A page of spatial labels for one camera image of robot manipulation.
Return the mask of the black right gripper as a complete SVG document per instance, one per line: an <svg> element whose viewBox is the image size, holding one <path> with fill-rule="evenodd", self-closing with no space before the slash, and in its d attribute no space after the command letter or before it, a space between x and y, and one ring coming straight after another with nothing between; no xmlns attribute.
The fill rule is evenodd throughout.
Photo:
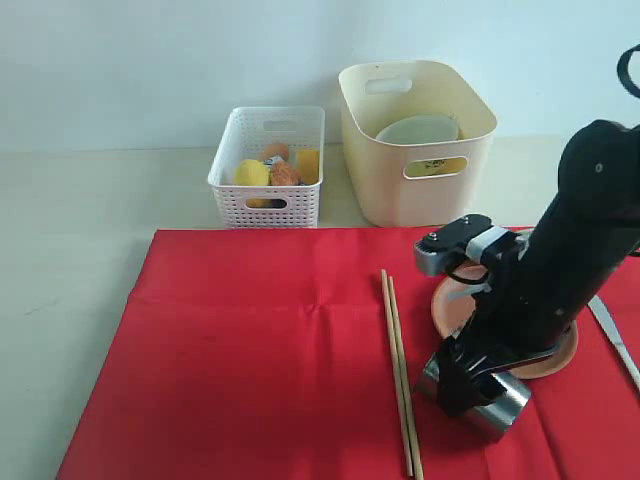
<svg viewBox="0 0 640 480"><path fill-rule="evenodd" d="M532 353L555 345L551 356L518 366L513 375L551 375L564 368L577 351L574 318L615 270L615 240L587 239L559 252L543 249L534 240L523 257L524 266L505 291L497 307L503 338ZM525 386L505 370L487 365L466 370L455 344L442 344L436 352L439 367L436 402L449 417L459 417L478 405L501 398L523 402Z"/></svg>

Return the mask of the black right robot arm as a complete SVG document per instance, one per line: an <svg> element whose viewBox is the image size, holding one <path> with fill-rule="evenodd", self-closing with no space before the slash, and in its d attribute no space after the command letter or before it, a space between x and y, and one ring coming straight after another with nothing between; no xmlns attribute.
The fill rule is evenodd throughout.
<svg viewBox="0 0 640 480"><path fill-rule="evenodd" d="M485 268L475 309L435 354L438 406L449 416L493 404L502 372L554 354L571 323L639 248L639 131L596 120L566 144L557 192L528 236L471 214L425 236L430 275Z"/></svg>

